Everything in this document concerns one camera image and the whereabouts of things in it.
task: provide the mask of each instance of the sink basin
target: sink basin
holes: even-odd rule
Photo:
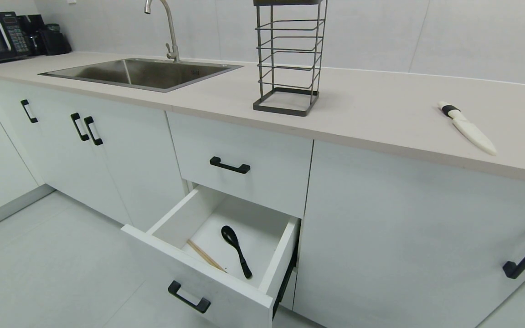
[[[242,66],[129,58],[40,75],[169,92],[240,67]]]

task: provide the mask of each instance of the beige countertop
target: beige countertop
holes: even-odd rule
[[[73,52],[9,62],[0,64],[0,79],[525,180],[525,85],[324,68],[319,100],[300,118],[252,109],[260,97],[253,63],[227,62],[244,67],[169,93],[38,75],[130,57]],[[436,108],[439,101],[460,108],[498,155],[462,136]]]

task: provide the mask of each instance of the microwave control panel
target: microwave control panel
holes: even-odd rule
[[[26,54],[30,52],[27,47],[26,38],[23,36],[23,32],[19,28],[19,23],[17,23],[16,17],[5,17],[4,18],[5,27],[11,37],[11,42],[15,47],[15,50],[21,54],[25,52]]]

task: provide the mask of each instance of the black metal rack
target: black metal rack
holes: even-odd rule
[[[319,97],[327,2],[328,0],[254,0],[254,5],[257,7],[258,83],[260,84],[260,99],[253,104],[254,110],[294,116],[307,116],[309,114]],[[317,17],[310,19],[275,19],[274,7],[289,5],[317,6]],[[270,19],[268,23],[262,23],[261,20],[261,7],[265,6],[269,7]],[[304,46],[293,46],[293,43],[304,44]],[[306,54],[306,56],[312,56],[313,60],[310,60],[308,65],[278,64],[282,60],[278,58],[281,54]],[[307,72],[310,76],[306,78],[309,78],[311,83],[298,85],[297,83],[278,82],[280,80],[278,71],[283,70]],[[287,77],[289,80],[294,79],[293,74]],[[273,104],[265,104],[267,100],[279,93],[309,96],[309,98],[308,100],[303,99],[303,102],[296,106],[297,108],[288,105],[282,106],[280,103],[276,104],[275,102]]]

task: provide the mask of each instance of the black spoon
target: black spoon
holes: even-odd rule
[[[238,257],[240,258],[240,266],[242,266],[242,272],[244,272],[244,276],[246,279],[252,278],[252,272],[250,272],[250,268],[248,268],[248,264],[246,264],[246,260],[244,259],[244,256],[242,255],[242,251],[240,250],[240,245],[238,243],[238,237],[236,236],[236,233],[234,230],[232,230],[231,227],[225,225],[222,227],[222,237],[224,240],[232,245],[238,251]]]

